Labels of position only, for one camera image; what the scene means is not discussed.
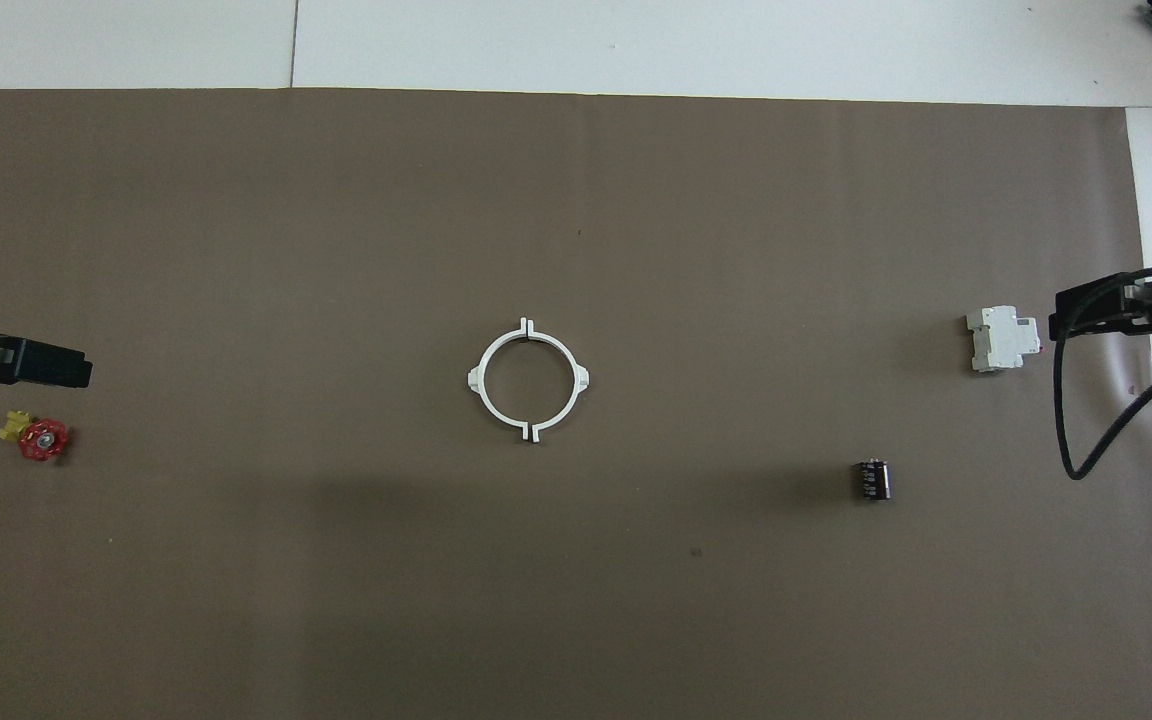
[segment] black cable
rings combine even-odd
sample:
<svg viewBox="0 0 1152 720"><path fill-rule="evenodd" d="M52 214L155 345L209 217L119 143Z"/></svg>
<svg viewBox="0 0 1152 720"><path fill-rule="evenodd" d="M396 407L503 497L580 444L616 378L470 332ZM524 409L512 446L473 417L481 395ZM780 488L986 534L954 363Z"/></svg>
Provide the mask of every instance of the black cable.
<svg viewBox="0 0 1152 720"><path fill-rule="evenodd" d="M1093 302L1107 295L1107 293L1119 290L1119 288L1127 287L1138 281L1138 279L1150 276L1152 276L1152 268L1137 270L1134 273L1124 273L1108 279L1108 281L1092 288L1087 295L1084 295L1083 300L1074 305L1074 310L1070 310L1068 318L1064 318L1064 321L1060 325L1056 335L1056 357L1052 363L1052 402L1056 409L1056 442L1060 445L1061 464L1064 465L1064 473L1075 480L1082 480L1087 477L1087 473L1091 473L1097 461L1101 460L1101 455L1105 455L1111 444L1114 442L1114 438L1120 432L1123 432L1126 424L1130 423L1144 406L1149 404L1149 401L1152 400L1152 384L1130 406L1126 407L1123 412L1111 424L1111 429L1105 430L1105 434L1092 447L1091 454L1087 454L1087 460L1084 460L1083 464L1078 465L1078 468L1074 468L1074 461L1069 456L1069 439L1064 435L1064 388L1062 388L1061 384L1061 366L1064 365L1064 342L1069 340L1069 333L1078 324L1079 316L1085 313L1087 308L1092 306Z"/></svg>

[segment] black electronic device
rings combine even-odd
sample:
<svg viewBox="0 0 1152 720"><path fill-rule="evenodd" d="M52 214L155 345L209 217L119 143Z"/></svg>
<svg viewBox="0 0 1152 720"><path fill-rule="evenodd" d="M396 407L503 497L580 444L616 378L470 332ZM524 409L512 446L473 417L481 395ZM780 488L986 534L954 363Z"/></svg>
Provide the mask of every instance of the black electronic device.
<svg viewBox="0 0 1152 720"><path fill-rule="evenodd" d="M1134 273L1116 273L1098 281L1071 287L1056 293L1056 311L1048 318L1048 333L1056 341L1052 361L1052 404L1056 411L1056 442L1060 446L1061 464L1064 473L1075 480L1091 473L1096 462L1108 450L1114 438L1134 416L1152 400L1152 384L1135 397L1132 403L1117 416L1111 429L1087 454L1087 460L1075 468L1069 455L1069 439L1064 435L1064 343L1069 338L1083 334L1152 333L1152 268L1136 270Z"/></svg>
<svg viewBox="0 0 1152 720"><path fill-rule="evenodd" d="M861 497L874 502L892 499L892 478L887 471L887 462L870 457L856 462L856 469L861 471Z"/></svg>
<svg viewBox="0 0 1152 720"><path fill-rule="evenodd" d="M77 350L0 333L0 384L86 387L91 374L92 364Z"/></svg>

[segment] white circuit breaker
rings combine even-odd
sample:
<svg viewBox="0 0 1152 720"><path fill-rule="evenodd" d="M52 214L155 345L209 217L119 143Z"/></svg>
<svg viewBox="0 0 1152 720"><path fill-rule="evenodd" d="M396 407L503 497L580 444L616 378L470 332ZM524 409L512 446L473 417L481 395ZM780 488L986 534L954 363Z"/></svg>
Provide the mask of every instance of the white circuit breaker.
<svg viewBox="0 0 1152 720"><path fill-rule="evenodd" d="M1024 355L1043 350L1038 323L1033 318L1018 318L1011 305L975 310L968 314L968 328L975 344L972 370L978 373L1023 366Z"/></svg>

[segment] white floor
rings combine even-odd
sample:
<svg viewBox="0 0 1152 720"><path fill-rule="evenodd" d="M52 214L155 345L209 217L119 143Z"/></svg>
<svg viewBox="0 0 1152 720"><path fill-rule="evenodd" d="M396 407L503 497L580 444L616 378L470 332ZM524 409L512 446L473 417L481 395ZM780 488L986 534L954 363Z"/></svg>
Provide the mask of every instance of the white floor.
<svg viewBox="0 0 1152 720"><path fill-rule="evenodd" d="M1126 106L1152 264L1152 31L1139 5L0 0L0 88L445 88Z"/></svg>

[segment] yellow valve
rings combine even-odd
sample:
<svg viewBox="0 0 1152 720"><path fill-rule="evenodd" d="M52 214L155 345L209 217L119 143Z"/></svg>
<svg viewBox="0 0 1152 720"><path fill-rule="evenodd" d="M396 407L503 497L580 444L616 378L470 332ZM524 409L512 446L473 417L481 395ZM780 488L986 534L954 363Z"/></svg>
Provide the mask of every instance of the yellow valve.
<svg viewBox="0 0 1152 720"><path fill-rule="evenodd" d="M0 430L0 439L6 439L6 441L18 442L20 434L24 433L24 429L33 424L35 416L31 414L23 414L21 410L8 410L8 424L3 425Z"/></svg>

